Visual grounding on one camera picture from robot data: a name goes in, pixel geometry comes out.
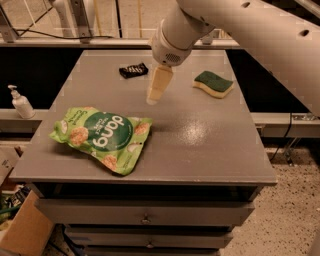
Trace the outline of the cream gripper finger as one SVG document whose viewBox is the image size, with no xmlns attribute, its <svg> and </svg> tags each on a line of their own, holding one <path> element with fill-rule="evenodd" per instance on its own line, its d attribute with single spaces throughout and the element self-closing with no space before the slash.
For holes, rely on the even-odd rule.
<svg viewBox="0 0 320 256">
<path fill-rule="evenodd" d="M 172 68 L 166 65 L 158 65 L 154 71 L 150 86 L 147 90 L 146 102 L 155 105 L 162 97 L 173 77 Z"/>
</svg>

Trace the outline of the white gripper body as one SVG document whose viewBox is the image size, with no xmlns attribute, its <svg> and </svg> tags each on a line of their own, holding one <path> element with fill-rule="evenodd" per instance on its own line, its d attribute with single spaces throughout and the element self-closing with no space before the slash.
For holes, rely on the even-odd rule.
<svg viewBox="0 0 320 256">
<path fill-rule="evenodd" d="M 150 41 L 153 58 L 162 65 L 179 66 L 190 55 L 193 41 L 183 28 L 163 19 Z"/>
</svg>

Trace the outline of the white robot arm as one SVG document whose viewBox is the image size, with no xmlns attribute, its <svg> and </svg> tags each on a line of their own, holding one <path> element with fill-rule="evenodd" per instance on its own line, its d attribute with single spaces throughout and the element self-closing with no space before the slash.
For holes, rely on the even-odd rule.
<svg viewBox="0 0 320 256">
<path fill-rule="evenodd" d="M 153 58 L 178 66 L 220 28 L 320 116 L 320 29 L 262 0 L 176 0 L 151 39 Z"/>
</svg>

